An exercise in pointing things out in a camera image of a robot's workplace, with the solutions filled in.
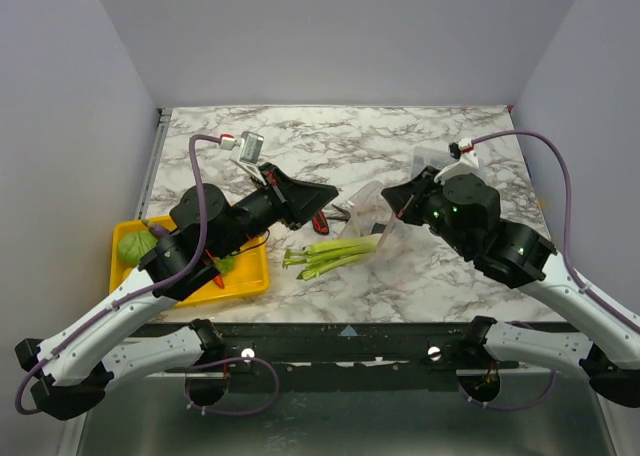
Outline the clear zip top bag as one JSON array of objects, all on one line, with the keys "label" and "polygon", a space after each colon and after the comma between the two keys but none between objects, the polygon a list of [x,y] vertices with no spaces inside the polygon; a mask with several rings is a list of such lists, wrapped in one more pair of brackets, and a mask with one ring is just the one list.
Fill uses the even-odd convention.
[{"label": "clear zip top bag", "polygon": [[374,252],[367,254],[358,264],[377,260],[395,259],[412,254],[421,248],[423,241],[417,230],[396,218],[381,192],[385,188],[380,181],[365,184],[343,204],[349,220],[340,231],[340,239],[364,238],[376,243]]}]

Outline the green toy celery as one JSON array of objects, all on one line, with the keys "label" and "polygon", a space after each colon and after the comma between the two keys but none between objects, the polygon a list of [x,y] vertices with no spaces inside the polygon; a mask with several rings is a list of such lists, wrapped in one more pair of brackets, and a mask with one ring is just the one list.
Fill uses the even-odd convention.
[{"label": "green toy celery", "polygon": [[282,259],[282,268],[300,266],[298,280],[310,281],[324,274],[371,258],[381,236],[373,234],[350,239],[333,239],[314,243],[300,250],[288,248]]}]

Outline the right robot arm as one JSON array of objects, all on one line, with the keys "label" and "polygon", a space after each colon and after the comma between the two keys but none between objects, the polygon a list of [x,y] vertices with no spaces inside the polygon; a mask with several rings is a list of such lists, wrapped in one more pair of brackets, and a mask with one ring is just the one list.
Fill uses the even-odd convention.
[{"label": "right robot arm", "polygon": [[445,183],[430,166],[381,195],[404,223],[428,225],[485,277],[533,297],[573,326],[567,333],[518,327],[476,317],[460,343],[469,366],[524,362],[585,380],[605,399],[639,405],[639,338],[593,302],[552,242],[501,216],[499,192],[474,174]]}]

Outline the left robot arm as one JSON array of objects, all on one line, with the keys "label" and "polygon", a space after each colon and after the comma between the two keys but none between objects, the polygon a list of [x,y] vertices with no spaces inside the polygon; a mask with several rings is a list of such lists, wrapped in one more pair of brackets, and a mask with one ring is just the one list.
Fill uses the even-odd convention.
[{"label": "left robot arm", "polygon": [[198,180],[170,212],[175,229],[116,290],[60,333],[16,346],[27,373],[19,389],[30,392],[35,413],[69,420],[132,380],[192,365],[209,371],[220,363],[224,345],[203,320],[146,342],[125,340],[210,282],[218,273],[215,258],[238,251],[275,223],[299,229],[338,195],[333,185],[292,179],[270,163],[259,171],[265,182],[235,204]]}]

